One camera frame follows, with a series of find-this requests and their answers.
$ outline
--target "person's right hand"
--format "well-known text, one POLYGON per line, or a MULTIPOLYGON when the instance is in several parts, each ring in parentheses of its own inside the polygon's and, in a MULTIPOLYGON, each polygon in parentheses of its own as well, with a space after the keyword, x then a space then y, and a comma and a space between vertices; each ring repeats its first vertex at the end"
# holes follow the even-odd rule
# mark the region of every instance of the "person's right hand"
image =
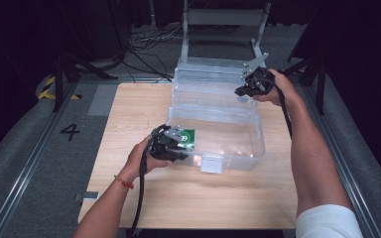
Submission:
MULTIPOLYGON (((293 87, 293 84, 289 81, 288 78, 274 69, 270 68, 268 70, 274 74, 275 83, 283 91, 284 96, 286 97, 286 102, 291 101, 292 98, 299 96, 296 89, 293 87)), ((272 88, 271 91, 266 95, 254 95, 253 99, 260 102, 270 101, 277 106, 281 106, 280 98, 275 87, 272 88)))

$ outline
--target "white sleeve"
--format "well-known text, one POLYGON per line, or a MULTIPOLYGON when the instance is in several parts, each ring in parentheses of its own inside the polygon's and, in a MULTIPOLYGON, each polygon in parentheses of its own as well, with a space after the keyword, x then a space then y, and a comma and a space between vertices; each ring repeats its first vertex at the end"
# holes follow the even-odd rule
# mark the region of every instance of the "white sleeve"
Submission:
POLYGON ((296 237, 363 237, 354 212, 340 205, 321 205, 304 211, 296 221, 296 237))

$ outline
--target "person's left hand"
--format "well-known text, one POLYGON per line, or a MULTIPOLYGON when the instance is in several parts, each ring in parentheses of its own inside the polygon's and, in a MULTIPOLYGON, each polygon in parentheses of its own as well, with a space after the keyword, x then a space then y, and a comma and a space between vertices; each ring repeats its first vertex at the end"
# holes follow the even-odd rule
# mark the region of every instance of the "person's left hand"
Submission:
MULTIPOLYGON (((125 181, 132 182, 139 176, 141 157, 150 139, 151 136, 147 136, 142 142, 135 145, 129 154, 128 161, 119 173, 119 176, 125 181)), ((172 164, 173 162, 171 161, 161 161, 154 159, 150 154, 147 155, 147 173, 154 168, 163 168, 172 164)))

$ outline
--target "wooden table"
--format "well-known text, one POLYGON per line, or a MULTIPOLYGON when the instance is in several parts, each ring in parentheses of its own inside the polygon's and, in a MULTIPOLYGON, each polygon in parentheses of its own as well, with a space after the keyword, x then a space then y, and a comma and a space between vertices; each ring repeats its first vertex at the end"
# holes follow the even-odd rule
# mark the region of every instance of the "wooden table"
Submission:
MULTIPOLYGON (((166 122, 171 85, 119 85, 87 191, 102 194, 123 168, 133 146, 166 122)), ((290 165, 291 140, 280 107, 259 103, 266 155, 250 172, 205 174, 173 165, 145 176, 138 227, 172 229, 293 229, 297 195, 290 165)), ((120 221, 131 227, 139 179, 130 190, 120 221)), ((78 221, 95 200, 83 202, 78 221)))

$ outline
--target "orange bracelet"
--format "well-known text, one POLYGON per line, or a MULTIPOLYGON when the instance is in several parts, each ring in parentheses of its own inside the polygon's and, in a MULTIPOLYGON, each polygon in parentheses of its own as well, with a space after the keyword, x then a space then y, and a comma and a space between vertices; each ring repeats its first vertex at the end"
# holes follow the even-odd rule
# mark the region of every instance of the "orange bracelet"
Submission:
POLYGON ((126 187, 129 187, 131 189, 134 188, 134 183, 130 183, 130 182, 126 182, 124 180, 122 180, 122 178, 120 178, 119 176, 114 176, 114 178, 118 181, 120 181, 120 183, 123 185, 123 186, 126 186, 126 187))

